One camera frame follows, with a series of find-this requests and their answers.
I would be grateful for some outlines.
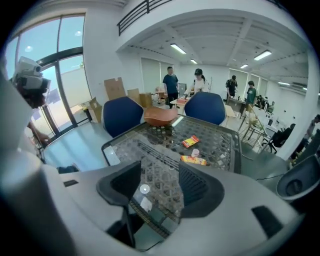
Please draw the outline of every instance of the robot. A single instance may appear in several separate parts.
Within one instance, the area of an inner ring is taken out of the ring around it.
[[[50,81],[26,58],[18,63],[14,86],[2,75],[0,79],[1,104],[7,110],[0,114],[0,194],[16,223],[51,255],[141,255],[128,213],[128,202],[140,183],[141,163],[59,174],[35,155],[17,150],[32,115],[30,106],[43,104]],[[8,116],[15,118],[8,122]],[[192,179],[201,181],[199,186],[189,186]],[[148,252],[152,255],[270,255],[304,219],[243,175],[180,163],[179,184],[184,194],[179,226]],[[114,238],[123,227],[127,244]]]

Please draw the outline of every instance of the chair back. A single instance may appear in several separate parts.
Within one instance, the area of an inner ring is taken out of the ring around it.
[[[140,124],[143,108],[129,97],[107,101],[102,110],[103,128],[114,138]]]
[[[219,94],[200,91],[184,106],[188,117],[220,125],[226,118],[226,109]]]

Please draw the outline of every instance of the snack bag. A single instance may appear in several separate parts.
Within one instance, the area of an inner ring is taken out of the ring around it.
[[[186,147],[189,148],[190,146],[196,144],[197,142],[199,142],[199,139],[195,136],[192,135],[191,138],[187,138],[184,141],[182,141],[182,144]]]
[[[182,155],[180,159],[187,163],[198,164],[202,166],[205,166],[207,164],[207,161],[205,159],[202,159],[199,157],[193,157],[189,155]]]

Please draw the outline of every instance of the cable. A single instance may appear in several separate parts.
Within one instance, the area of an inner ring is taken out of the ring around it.
[[[156,245],[158,245],[158,244],[160,244],[160,243],[162,243],[163,241],[159,241],[159,242],[157,242],[157,243],[155,243],[154,245],[152,245],[150,248],[148,248],[148,249],[137,249],[138,251],[140,251],[140,252],[146,252],[146,251],[149,251],[151,248],[153,248],[153,247],[155,247]]]
[[[277,175],[277,176],[273,176],[273,177],[257,178],[257,179],[256,179],[256,181],[259,181],[259,180],[266,180],[266,179],[272,179],[272,178],[276,178],[276,177],[283,176],[283,175],[285,175],[285,174],[283,173],[283,174],[280,174],[280,175]]]

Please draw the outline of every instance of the man in blue shirt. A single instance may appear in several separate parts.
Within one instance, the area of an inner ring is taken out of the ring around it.
[[[163,86],[166,94],[168,95],[168,101],[170,109],[172,109],[172,104],[170,102],[178,98],[178,78],[174,74],[174,69],[171,66],[167,68],[168,74],[163,78]]]

